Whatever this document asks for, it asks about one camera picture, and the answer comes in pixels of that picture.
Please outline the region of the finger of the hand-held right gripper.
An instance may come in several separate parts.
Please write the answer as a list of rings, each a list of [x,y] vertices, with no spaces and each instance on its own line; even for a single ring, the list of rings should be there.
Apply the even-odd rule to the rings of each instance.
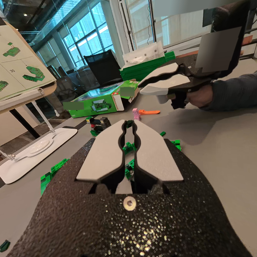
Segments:
[[[149,73],[145,78],[143,78],[139,82],[138,87],[143,88],[148,84],[168,79],[177,72],[178,68],[179,65],[177,63],[171,63],[165,66],[160,66],[151,73]]]
[[[190,80],[188,77],[181,74],[176,74],[169,79],[160,80],[155,83],[147,84],[146,86],[143,87],[143,89],[140,90],[140,94],[154,95],[157,97],[158,102],[160,104],[165,104],[169,100],[168,98],[169,88],[172,88],[174,86],[180,86],[182,84],[186,84],[189,82]]]

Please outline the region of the black office chair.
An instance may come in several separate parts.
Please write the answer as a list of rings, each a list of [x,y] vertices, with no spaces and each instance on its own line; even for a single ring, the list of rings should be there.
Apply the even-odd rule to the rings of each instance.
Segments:
[[[83,56],[92,73],[95,75],[100,87],[123,82],[120,74],[120,66],[113,50]]]

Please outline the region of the white book stand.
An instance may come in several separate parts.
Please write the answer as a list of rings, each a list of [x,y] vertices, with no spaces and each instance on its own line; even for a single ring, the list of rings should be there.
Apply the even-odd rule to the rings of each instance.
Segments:
[[[49,85],[33,89],[0,102],[1,114],[15,110],[15,108],[31,102],[50,130],[46,136],[42,137],[18,154],[10,155],[1,151],[6,157],[6,161],[1,164],[0,167],[0,176],[5,184],[14,183],[22,178],[78,132],[77,129],[53,128],[35,102],[37,99],[52,94],[56,90],[56,87],[57,84],[55,81]]]

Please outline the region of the white plastic bags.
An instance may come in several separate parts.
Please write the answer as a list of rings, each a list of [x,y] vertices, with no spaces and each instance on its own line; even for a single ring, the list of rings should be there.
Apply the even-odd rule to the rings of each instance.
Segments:
[[[124,54],[123,59],[124,59],[125,65],[120,70],[123,70],[125,68],[131,67],[134,65],[138,65],[147,61],[158,59],[164,56],[165,54],[164,54],[162,42],[161,41],[157,43],[155,42],[146,47]]]

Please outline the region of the dark brick build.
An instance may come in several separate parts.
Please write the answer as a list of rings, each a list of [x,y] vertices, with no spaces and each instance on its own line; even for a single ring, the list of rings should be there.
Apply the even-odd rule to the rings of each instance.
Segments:
[[[87,124],[90,124],[91,126],[90,133],[92,134],[92,136],[95,136],[95,137],[99,135],[102,131],[104,131],[105,129],[111,126],[111,123],[107,117],[95,119],[92,116],[88,116],[86,118],[86,122]]]

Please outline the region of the black tripod stand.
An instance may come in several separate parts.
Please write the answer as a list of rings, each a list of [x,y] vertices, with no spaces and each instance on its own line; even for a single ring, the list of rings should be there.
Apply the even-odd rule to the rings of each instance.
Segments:
[[[119,0],[120,2],[120,7],[122,9],[122,13],[123,13],[123,18],[124,18],[124,21],[125,21],[125,24],[126,24],[126,30],[127,30],[127,34],[128,34],[128,37],[129,37],[129,41],[130,41],[130,45],[131,45],[131,50],[134,51],[134,43],[133,43],[133,40],[132,40],[132,33],[131,33],[131,28],[128,24],[128,19],[127,19],[127,16],[125,14],[125,9],[124,9],[124,5],[123,3],[125,3],[125,1],[122,1],[122,0]]]

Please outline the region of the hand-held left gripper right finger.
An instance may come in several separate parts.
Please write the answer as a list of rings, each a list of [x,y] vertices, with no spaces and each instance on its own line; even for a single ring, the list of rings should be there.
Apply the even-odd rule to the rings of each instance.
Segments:
[[[155,130],[135,120],[132,125],[134,145],[134,192],[148,193],[154,185],[182,182],[184,178],[164,138]]]

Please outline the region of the green plastic tray stack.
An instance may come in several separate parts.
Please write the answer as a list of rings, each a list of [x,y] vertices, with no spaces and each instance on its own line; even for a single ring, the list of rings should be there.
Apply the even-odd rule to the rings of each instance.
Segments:
[[[130,79],[136,79],[136,81],[141,81],[152,71],[173,59],[175,59],[175,53],[174,51],[170,51],[165,53],[165,56],[163,57],[120,69],[120,75],[123,81]]]

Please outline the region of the brick building instruction booklet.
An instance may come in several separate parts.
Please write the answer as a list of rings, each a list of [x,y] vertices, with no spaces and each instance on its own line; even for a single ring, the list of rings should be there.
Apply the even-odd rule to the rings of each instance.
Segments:
[[[0,25],[0,100],[56,81],[21,34],[9,23]]]

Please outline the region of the person's right forearm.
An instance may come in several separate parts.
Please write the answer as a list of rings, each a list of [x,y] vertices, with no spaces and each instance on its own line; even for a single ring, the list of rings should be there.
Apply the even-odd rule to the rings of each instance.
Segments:
[[[204,111],[233,111],[257,106],[257,71],[212,83],[213,99]]]

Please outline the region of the person's right hand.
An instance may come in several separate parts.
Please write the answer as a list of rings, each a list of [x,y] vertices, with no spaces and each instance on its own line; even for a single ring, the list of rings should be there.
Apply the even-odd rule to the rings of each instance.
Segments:
[[[213,100],[212,85],[204,85],[197,91],[188,92],[187,100],[190,104],[198,108],[208,106]]]

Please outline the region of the green toy brick box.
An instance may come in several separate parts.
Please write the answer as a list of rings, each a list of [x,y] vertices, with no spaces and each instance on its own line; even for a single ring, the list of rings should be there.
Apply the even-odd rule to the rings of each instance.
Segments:
[[[134,79],[90,90],[71,102],[63,102],[63,106],[73,118],[124,111],[136,98],[139,92],[138,84]],[[120,89],[128,87],[133,89],[132,95],[121,95]]]

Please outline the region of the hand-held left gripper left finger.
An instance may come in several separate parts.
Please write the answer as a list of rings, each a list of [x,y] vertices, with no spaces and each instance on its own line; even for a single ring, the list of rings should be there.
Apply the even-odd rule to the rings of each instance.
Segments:
[[[115,194],[118,184],[125,176],[125,134],[125,120],[102,131],[95,138],[76,179],[105,184]]]

